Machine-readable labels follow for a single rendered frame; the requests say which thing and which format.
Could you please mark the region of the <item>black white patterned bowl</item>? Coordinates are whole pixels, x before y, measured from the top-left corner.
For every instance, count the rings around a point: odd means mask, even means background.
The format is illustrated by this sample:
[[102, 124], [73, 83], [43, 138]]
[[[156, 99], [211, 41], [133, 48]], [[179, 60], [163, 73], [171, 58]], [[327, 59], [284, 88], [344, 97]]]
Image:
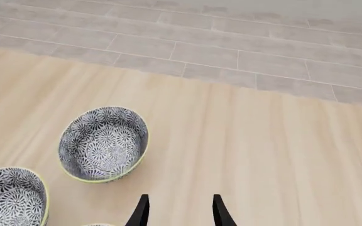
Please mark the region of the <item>black white patterned bowl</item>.
[[0, 168], [0, 226], [47, 226], [48, 217], [43, 180], [29, 169]]
[[58, 157], [70, 177], [84, 183], [107, 183], [136, 169], [148, 143], [148, 127], [135, 111], [98, 107], [67, 126], [60, 137]]

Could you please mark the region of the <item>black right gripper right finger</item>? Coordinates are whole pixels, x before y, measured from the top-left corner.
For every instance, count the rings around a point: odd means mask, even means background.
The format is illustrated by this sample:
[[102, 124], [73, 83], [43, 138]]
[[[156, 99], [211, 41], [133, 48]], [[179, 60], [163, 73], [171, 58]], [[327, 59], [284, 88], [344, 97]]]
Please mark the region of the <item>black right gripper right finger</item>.
[[212, 214], [215, 226], [237, 226], [219, 194], [213, 195]]

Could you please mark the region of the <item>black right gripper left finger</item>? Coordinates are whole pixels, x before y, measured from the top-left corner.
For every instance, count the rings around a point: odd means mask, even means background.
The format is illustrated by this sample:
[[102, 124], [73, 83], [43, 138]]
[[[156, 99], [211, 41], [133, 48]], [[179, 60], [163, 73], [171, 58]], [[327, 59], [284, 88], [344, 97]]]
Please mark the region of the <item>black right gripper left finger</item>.
[[125, 226], [147, 226], [149, 218], [149, 196], [142, 194], [136, 208]]

